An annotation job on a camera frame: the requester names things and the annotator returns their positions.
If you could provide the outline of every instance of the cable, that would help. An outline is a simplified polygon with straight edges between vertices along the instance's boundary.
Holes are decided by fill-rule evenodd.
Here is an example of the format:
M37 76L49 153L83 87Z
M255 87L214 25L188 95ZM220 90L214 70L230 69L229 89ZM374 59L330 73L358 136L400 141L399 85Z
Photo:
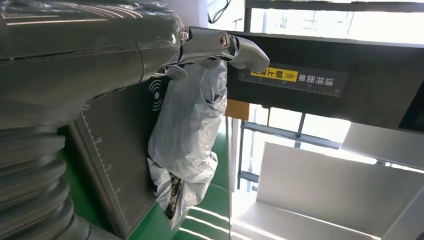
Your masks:
M227 10L230 3L231 3L231 0L226 0L226 5L221 10L219 10L217 13L215 13L215 15L213 16L212 19L211 19L211 16L209 15L209 12L208 12L207 13L207 21L210 24L215 24L221 18L221 16L225 12L225 10Z

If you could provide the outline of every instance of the window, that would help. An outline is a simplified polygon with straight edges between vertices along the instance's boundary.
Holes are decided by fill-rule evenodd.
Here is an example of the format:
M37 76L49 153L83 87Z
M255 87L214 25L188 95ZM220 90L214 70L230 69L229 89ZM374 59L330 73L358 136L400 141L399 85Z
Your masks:
M347 120L306 114L302 134L343 143L350 126Z
M351 1L334 2L350 3ZM424 44L424 35L416 27L418 23L422 22L424 22L424 13L422 12L347 12L253 8L250 30L254 33Z
M241 159L242 171L255 175L259 175L261 173L265 142L294 147L296 141L248 129L244 130L243 152Z

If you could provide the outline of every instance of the plastic protective cover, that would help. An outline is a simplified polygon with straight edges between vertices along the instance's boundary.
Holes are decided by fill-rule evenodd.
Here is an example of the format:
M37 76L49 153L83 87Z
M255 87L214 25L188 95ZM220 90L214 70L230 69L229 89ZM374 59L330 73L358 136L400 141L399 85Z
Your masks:
M212 146L227 107L227 66L187 65L185 80L172 80L148 143L156 201L173 228L199 204L217 169Z

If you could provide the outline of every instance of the metal screw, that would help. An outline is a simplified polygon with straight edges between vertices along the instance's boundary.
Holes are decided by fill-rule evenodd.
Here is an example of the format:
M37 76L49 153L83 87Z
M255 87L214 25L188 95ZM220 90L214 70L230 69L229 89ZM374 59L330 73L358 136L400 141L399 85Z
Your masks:
M228 33L223 32L221 33L221 37L219 38L219 42L224 48L228 48L230 46L230 36L228 36Z

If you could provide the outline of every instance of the green floor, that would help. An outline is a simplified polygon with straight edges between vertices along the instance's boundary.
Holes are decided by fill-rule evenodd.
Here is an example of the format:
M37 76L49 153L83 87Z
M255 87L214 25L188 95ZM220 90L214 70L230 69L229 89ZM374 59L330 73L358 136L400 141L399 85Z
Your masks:
M230 217L229 161L224 121L220 126L220 133L218 133L212 151L218 156L218 167L204 200L197 207L215 214L192 209L187 215L195 219L184 219L180 227L184 230L206 236L209 239L229 240L230 234L228 232L230 231L230 223L226 219L222 219L223 217ZM79 169L79 166L73 164L71 161L75 155L69 152L65 154L63 151L60 156L67 163L65 177L70 185L70 196L75 205L75 212L90 223L105 230L110 230L111 228L105 221L106 217L103 214L100 204L96 201L95 196L92 196L93 191L85 184L87 179L83 179L80 174L77 174L83 169ZM158 205L155 205L129 239L197 240L201 239L201 237L187 231L179 230L179 227L170 230L162 210Z

